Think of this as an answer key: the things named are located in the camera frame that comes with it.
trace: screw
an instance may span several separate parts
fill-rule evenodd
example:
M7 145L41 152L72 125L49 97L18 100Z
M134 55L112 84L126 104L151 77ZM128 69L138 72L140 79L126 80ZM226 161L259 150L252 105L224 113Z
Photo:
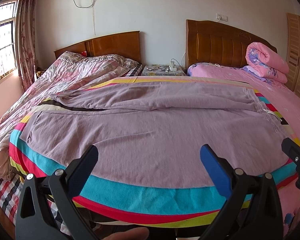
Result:
M239 176L240 176L240 175L243 175L243 170L240 169L240 168L235 169L234 172L235 172L235 174L237 174L237 175L239 175Z
M61 176L63 174L63 169L58 169L54 172L56 176Z
M272 179L272 175L270 173L266 173L265 176L267 179Z
M28 180L31 180L33 178L33 174L32 173L29 173L28 175L27 175L27 179Z

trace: wardrobe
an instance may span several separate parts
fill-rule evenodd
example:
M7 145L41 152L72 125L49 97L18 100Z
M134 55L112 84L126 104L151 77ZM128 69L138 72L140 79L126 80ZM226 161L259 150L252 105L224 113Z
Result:
M286 86L300 98L300 16L288 13L288 55L289 73Z

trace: finger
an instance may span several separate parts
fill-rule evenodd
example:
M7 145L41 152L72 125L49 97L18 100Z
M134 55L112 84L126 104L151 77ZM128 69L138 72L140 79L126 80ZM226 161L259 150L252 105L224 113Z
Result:
M146 240L149 236L148 228L133 228L126 232L118 232L108 237L104 240Z

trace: wooden headboard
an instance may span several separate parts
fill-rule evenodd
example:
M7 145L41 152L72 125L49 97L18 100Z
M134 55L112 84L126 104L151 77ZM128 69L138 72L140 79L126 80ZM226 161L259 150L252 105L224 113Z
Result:
M238 28L213 21L186 20L186 68L197 62L223 66L247 65L247 46L261 42L277 52L268 41Z
M88 57L118 54L141 63L139 32L117 33L82 41L54 52L56 59L65 51L81 53Z

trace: curtain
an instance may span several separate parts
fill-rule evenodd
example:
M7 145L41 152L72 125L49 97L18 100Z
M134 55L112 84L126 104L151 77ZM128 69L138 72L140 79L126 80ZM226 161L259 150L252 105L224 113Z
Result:
M18 0L15 22L15 51L21 85L26 91L34 83L37 66L34 45L35 0Z

